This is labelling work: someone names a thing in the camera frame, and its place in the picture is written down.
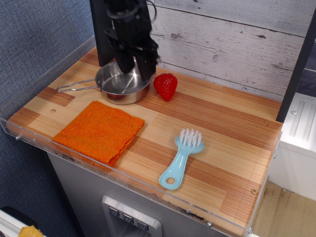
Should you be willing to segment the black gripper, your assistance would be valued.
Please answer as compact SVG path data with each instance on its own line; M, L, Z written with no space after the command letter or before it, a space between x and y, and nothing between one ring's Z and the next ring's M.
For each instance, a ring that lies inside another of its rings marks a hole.
M149 15L135 14L113 17L112 26L104 31L124 74L134 68L134 59L141 79L150 79L156 73L158 44L151 38L151 30Z

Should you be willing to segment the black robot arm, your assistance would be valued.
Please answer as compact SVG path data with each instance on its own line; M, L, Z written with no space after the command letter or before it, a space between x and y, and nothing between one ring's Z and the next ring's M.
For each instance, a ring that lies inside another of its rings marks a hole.
M107 16L112 26L104 30L120 70L127 74L135 66L142 80L156 73L158 44L151 38L150 0L107 0Z

